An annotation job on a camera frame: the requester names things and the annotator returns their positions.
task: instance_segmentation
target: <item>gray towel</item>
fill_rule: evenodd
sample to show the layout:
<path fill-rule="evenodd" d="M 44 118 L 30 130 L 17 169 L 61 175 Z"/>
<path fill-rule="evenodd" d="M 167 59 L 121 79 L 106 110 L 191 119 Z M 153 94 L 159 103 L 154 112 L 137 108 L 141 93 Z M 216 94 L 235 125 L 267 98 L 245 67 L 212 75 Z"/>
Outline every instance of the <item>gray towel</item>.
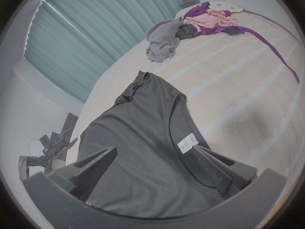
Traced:
<path fill-rule="evenodd" d="M 175 37 L 176 32 L 181 26 L 181 20 L 161 21 L 146 31 L 146 40 L 150 42 L 146 49 L 148 59 L 156 62 L 169 60 L 170 52 L 175 51 L 179 45 L 180 39 Z"/>

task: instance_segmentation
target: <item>bed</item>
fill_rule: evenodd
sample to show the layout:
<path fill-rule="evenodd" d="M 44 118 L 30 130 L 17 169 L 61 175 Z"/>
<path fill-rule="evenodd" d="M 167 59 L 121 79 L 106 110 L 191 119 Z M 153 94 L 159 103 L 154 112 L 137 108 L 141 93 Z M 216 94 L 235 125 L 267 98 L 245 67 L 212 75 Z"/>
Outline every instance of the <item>bed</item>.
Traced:
<path fill-rule="evenodd" d="M 285 29 L 258 15 L 234 13 L 241 26 L 261 34 L 276 47 L 291 71 L 250 33 L 219 33 L 181 40 L 169 61 L 147 59 L 143 40 L 96 82 L 79 116 L 66 164 L 78 157 L 81 133 L 112 107 L 138 71 L 151 72 L 187 95 L 187 107 L 209 147 L 224 156 L 267 167 L 287 177 L 284 194 L 305 163 L 305 53 Z"/>

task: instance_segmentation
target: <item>pink clothing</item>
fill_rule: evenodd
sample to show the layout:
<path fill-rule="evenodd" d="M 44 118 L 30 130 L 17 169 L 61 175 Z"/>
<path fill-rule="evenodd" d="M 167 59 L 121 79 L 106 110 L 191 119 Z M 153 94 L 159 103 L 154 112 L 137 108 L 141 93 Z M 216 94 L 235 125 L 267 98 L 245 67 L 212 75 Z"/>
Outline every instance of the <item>pink clothing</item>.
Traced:
<path fill-rule="evenodd" d="M 204 28 L 214 28 L 214 27 L 229 27 L 229 26 L 239 26 L 238 19 L 232 17 L 226 17 L 224 11 L 215 11 L 211 9 L 206 9 L 204 14 L 195 17 L 186 17 L 183 21 L 184 25 L 192 24 L 200 32 L 200 26 Z"/>

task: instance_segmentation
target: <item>pile of clothes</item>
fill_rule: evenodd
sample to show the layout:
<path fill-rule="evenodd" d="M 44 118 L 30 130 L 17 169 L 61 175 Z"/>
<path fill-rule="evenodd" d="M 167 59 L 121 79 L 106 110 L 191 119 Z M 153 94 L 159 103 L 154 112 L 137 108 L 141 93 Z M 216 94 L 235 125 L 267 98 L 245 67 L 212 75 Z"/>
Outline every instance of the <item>pile of clothes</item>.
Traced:
<path fill-rule="evenodd" d="M 225 32 L 229 35 L 251 33 L 261 40 L 275 53 L 285 66 L 292 72 L 296 81 L 299 78 L 284 61 L 279 52 L 265 38 L 257 32 L 242 27 L 237 19 L 231 17 L 228 10 L 215 11 L 209 8 L 210 3 L 205 2 L 189 10 L 182 18 L 176 20 L 161 21 L 146 31 L 146 40 L 150 42 L 146 50 L 148 59 L 156 62 L 164 62 L 170 59 L 173 52 L 179 45 L 180 40 L 195 38 L 200 35 L 213 35 Z"/>

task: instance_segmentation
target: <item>green curtain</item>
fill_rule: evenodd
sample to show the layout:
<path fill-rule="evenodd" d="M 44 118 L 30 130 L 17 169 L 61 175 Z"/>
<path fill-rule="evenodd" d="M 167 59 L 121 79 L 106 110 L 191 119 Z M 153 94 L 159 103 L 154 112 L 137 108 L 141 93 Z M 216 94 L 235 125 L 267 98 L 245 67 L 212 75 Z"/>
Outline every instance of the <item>green curtain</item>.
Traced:
<path fill-rule="evenodd" d="M 45 0 L 33 19 L 25 58 L 47 79 L 85 102 L 97 79 L 173 19 L 182 0 Z"/>

